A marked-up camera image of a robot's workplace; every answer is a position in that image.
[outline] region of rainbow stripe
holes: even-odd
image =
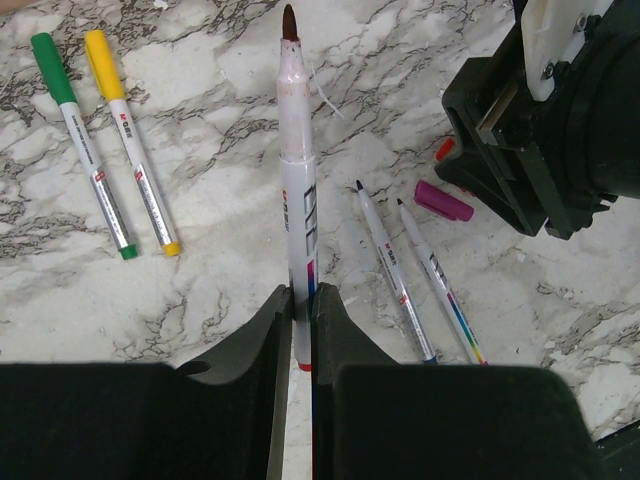
[[[484,359],[484,357],[480,353],[478,340],[476,340],[475,335],[471,331],[471,327],[469,326],[467,319],[464,318],[462,311],[460,310],[460,308],[458,308],[458,304],[456,303],[455,298],[453,298],[453,296],[450,293],[447,293],[447,298],[449,299],[451,308],[453,308],[453,311],[456,314],[456,317],[458,318],[458,323],[460,323],[460,326],[462,327],[462,331],[464,332],[465,337],[467,337],[467,341],[469,342],[469,345],[471,345],[471,348],[473,349],[473,353],[478,359],[478,363],[480,363],[480,365],[489,365],[489,363]]]

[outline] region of white plastic bracket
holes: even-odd
[[[546,101],[555,89],[553,68],[573,62],[586,43],[584,27],[591,15],[609,10],[613,0],[529,0],[522,13],[527,84],[533,99]]]

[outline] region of purple marker cap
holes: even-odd
[[[453,198],[448,193],[420,180],[416,186],[415,201],[438,215],[449,220],[468,222],[473,217],[473,207]]]

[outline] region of screw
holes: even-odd
[[[587,28],[587,17],[585,15],[580,15],[578,21],[576,22],[576,26],[573,28],[573,33],[584,32],[584,29]]]
[[[554,70],[555,66],[553,65],[553,62],[547,63],[547,66],[544,67],[544,70],[542,71],[542,79],[549,80],[551,77],[553,77]]]

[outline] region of green marker cap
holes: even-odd
[[[138,249],[135,245],[123,247],[119,251],[120,255],[122,255],[123,260],[131,260],[132,258],[136,258],[138,256]]]
[[[47,84],[49,93],[56,103],[58,105],[69,102],[78,103],[51,35],[48,33],[34,35],[31,37],[31,46],[44,83]]]

